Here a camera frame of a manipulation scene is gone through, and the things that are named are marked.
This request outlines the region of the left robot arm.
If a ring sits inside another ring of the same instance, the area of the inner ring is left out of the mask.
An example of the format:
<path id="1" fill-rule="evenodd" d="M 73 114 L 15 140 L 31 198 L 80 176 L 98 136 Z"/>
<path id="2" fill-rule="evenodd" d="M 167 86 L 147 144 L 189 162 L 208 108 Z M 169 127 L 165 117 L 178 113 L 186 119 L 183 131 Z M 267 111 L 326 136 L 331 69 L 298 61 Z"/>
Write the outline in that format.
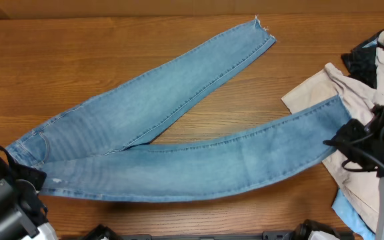
<path id="1" fill-rule="evenodd" d="M 0 146 L 0 240 L 58 240 L 38 197 L 46 177 Z"/>

